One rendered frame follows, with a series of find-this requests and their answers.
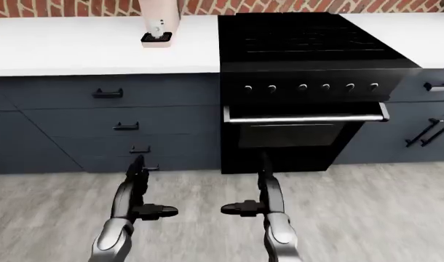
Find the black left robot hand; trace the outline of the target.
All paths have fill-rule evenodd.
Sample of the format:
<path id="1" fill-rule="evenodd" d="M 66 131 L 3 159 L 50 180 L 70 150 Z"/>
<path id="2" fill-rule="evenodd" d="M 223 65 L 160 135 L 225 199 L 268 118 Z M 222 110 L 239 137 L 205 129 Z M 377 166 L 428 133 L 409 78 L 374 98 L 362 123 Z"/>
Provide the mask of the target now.
<path id="1" fill-rule="evenodd" d="M 136 220 L 157 221 L 178 215 L 176 207 L 144 203 L 143 196 L 148 190 L 150 170 L 156 168 L 146 167 L 142 154 L 130 164 L 125 180 L 115 193 L 110 218 L 123 218 L 134 224 Z"/>

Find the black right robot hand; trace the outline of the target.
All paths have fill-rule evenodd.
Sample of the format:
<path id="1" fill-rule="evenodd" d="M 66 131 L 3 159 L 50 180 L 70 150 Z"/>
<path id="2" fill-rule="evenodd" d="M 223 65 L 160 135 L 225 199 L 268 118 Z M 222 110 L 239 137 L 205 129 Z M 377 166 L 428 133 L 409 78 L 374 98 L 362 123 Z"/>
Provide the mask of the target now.
<path id="1" fill-rule="evenodd" d="M 221 207 L 225 215 L 239 215 L 240 217 L 256 217 L 257 214 L 284 213 L 285 205 L 279 181 L 274 177 L 273 167 L 266 152 L 260 154 L 258 168 L 259 201 L 245 200 Z"/>

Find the white mug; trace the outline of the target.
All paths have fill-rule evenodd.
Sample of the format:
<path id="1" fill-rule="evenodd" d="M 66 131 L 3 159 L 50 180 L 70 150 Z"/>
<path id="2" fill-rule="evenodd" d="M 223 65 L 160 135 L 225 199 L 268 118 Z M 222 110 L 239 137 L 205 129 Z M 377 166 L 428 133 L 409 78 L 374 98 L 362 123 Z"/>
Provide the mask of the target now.
<path id="1" fill-rule="evenodd" d="M 165 26 L 165 23 L 164 23 L 163 19 L 151 20 L 149 32 L 155 39 L 158 39 L 158 38 L 162 37 L 165 33 L 164 26 Z"/>

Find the beige coffee machine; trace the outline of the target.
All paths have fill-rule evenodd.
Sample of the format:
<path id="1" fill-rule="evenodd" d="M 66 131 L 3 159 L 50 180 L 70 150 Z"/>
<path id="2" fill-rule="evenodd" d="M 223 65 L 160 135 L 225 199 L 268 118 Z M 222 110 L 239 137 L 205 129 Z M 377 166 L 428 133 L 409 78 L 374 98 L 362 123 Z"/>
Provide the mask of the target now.
<path id="1" fill-rule="evenodd" d="M 181 21 L 181 11 L 178 0 L 138 0 L 141 14 L 145 23 L 145 33 L 149 32 L 150 21 L 163 19 L 165 32 L 172 32 L 173 36 L 166 43 L 141 43 L 145 48 L 165 48 L 170 47 L 175 38 Z"/>

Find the dark blue drawer front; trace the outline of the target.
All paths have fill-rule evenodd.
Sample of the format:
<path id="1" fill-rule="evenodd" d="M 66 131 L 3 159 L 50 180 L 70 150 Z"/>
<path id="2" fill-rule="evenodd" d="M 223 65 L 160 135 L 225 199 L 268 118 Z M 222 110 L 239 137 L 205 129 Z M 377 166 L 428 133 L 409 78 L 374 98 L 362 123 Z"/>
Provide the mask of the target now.
<path id="1" fill-rule="evenodd" d="M 212 106 L 219 103 L 217 74 L 40 76 L 0 80 L 0 91 L 21 109 Z M 123 98 L 94 99 L 97 89 L 123 89 Z"/>
<path id="2" fill-rule="evenodd" d="M 106 137 L 217 132 L 220 111 L 217 106 L 162 106 L 44 109 L 23 113 L 50 137 Z M 118 122 L 139 122 L 139 130 L 113 130 Z"/>
<path id="3" fill-rule="evenodd" d="M 151 147 L 157 156 L 218 153 L 219 135 L 132 135 L 106 137 L 54 137 L 53 140 L 71 156 L 129 156 L 132 146 Z"/>
<path id="4" fill-rule="evenodd" d="M 81 157 L 76 161 L 87 172 L 126 172 L 136 156 Z M 147 167 L 159 167 L 161 171 L 219 170 L 218 156 L 145 156 Z"/>

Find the black freestanding oven range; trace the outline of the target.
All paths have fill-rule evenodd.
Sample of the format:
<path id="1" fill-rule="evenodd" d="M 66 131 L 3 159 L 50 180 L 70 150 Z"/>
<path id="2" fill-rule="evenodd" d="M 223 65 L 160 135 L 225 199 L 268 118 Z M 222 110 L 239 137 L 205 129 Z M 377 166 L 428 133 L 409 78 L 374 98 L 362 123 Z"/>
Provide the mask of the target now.
<path id="1" fill-rule="evenodd" d="M 221 91 L 221 171 L 258 172 L 266 152 L 273 172 L 327 170 L 360 128 L 368 122 L 229 124 L 232 118 L 319 115 L 378 115 L 378 103 L 388 101 L 406 76 L 421 70 L 415 62 L 384 45 L 382 51 L 246 52 L 244 37 L 265 32 L 314 26 L 357 28 L 329 12 L 239 13 L 218 17 Z M 355 88 L 348 92 L 346 85 Z M 374 91 L 370 84 L 378 83 Z M 269 92 L 268 86 L 276 91 Z M 307 91 L 299 91 L 307 84 Z M 324 91 L 321 86 L 329 84 Z M 246 93 L 243 88 L 253 88 Z"/>

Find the black drip tray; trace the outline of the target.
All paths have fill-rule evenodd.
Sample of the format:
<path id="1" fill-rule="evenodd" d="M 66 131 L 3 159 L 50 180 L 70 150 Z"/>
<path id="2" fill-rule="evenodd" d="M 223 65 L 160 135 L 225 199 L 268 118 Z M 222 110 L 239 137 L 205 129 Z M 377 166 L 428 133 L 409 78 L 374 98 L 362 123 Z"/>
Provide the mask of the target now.
<path id="1" fill-rule="evenodd" d="M 150 32 L 147 32 L 140 41 L 141 43 L 166 43 L 171 40 L 172 36 L 172 32 L 164 32 L 161 36 L 153 36 Z"/>

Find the black stove burner grate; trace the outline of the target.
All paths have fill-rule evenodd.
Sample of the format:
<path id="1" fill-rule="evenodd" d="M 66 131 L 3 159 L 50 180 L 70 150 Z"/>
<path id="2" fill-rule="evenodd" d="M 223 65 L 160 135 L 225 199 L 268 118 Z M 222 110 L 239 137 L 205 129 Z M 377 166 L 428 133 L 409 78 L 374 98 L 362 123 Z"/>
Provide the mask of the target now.
<path id="1" fill-rule="evenodd" d="M 384 45 L 357 28 L 314 26 L 265 32 L 249 32 L 243 40 L 246 52 L 357 52 L 382 51 Z"/>

